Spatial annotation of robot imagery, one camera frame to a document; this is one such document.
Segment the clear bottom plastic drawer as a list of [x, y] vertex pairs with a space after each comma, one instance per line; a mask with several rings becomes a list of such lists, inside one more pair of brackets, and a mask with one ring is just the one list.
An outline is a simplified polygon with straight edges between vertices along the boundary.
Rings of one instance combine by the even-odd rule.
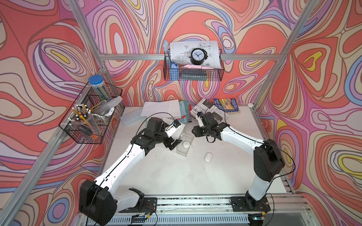
[[194, 135], [182, 133], [179, 137], [181, 143], [176, 147], [176, 153], [186, 157], [192, 147]]

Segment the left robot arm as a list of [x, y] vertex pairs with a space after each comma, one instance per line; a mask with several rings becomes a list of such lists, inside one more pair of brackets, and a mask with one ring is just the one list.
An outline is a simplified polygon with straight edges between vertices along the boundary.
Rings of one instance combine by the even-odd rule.
[[115, 192], [125, 176], [157, 144], [173, 150], [182, 142], [172, 138], [173, 134], [183, 129], [178, 120], [166, 123], [160, 118], [149, 117], [145, 122], [146, 128], [137, 131], [119, 159], [95, 180], [86, 180], [80, 187], [79, 211], [100, 226], [106, 225], [115, 213], [145, 208], [144, 193], [140, 190], [129, 188], [122, 195]]

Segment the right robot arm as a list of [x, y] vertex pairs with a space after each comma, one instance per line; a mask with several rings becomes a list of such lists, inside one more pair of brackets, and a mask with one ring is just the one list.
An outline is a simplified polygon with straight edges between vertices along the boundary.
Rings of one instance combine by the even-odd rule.
[[285, 166], [281, 150], [274, 140], [261, 140], [244, 134], [226, 122], [217, 122], [212, 113], [197, 113], [198, 126], [194, 126], [195, 137], [212, 137], [231, 143], [253, 156], [255, 177], [240, 206], [255, 211], [266, 197], [272, 182]]

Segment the white drawer cabinet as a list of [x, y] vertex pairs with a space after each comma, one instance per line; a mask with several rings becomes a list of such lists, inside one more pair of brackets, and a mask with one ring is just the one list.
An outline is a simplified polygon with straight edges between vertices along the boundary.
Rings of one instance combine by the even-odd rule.
[[162, 120], [164, 121], [164, 123], [167, 124], [165, 131], [168, 137], [172, 137], [173, 139], [178, 139], [180, 135], [183, 133], [186, 125], [181, 123], [178, 127], [175, 127], [171, 119], [163, 118]]

